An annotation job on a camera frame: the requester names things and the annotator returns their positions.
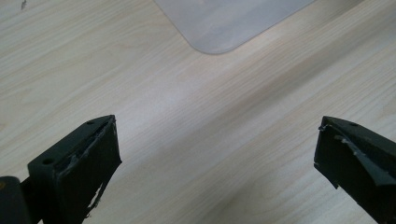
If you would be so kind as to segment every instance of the screw hole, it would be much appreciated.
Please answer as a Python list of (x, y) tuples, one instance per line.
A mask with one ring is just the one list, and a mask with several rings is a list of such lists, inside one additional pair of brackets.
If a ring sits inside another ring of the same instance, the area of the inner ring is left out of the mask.
[(52, 163), (53, 163), (53, 159), (45, 159), (45, 160), (43, 160), (43, 164), (44, 165), (50, 165)]

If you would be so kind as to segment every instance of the light wood grain surface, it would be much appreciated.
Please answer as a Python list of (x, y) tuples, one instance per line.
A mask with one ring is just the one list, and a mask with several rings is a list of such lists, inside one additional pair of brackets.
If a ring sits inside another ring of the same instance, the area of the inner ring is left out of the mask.
[(318, 0), (222, 55), (149, 0), (0, 1), (0, 175), (115, 114), (84, 223), (374, 223), (313, 167), (324, 115), (396, 140), (396, 1)]

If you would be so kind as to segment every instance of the black plastic part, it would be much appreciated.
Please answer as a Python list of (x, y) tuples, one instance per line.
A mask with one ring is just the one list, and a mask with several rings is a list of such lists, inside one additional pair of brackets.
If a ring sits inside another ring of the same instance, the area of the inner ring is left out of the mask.
[(82, 124), (31, 161), (27, 186), (39, 195), (44, 223), (82, 223), (120, 164), (112, 115)]
[(0, 223), (32, 223), (23, 199), (20, 180), (13, 176), (0, 177)]
[(323, 117), (315, 167), (376, 222), (396, 223), (396, 143), (359, 124)]

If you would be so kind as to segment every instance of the translucent plastic mat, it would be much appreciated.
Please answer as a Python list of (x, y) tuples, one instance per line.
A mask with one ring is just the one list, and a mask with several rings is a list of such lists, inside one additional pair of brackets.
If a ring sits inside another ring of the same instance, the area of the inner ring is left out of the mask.
[(195, 49), (232, 50), (315, 0), (155, 0)]

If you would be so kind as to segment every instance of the black plastic bracket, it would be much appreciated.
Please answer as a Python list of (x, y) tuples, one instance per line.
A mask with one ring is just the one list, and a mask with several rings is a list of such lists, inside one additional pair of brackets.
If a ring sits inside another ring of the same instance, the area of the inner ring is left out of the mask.
[[(21, 184), (15, 177), (0, 179), (0, 186), (5, 183), (0, 222), (82, 223), (120, 164), (115, 117), (90, 120), (29, 162), (30, 176)], [(17, 195), (16, 204), (11, 195)], [(22, 211), (18, 217), (23, 221), (14, 221), (12, 204)]]
[(323, 117), (317, 168), (376, 222), (396, 223), (396, 143), (359, 124)]

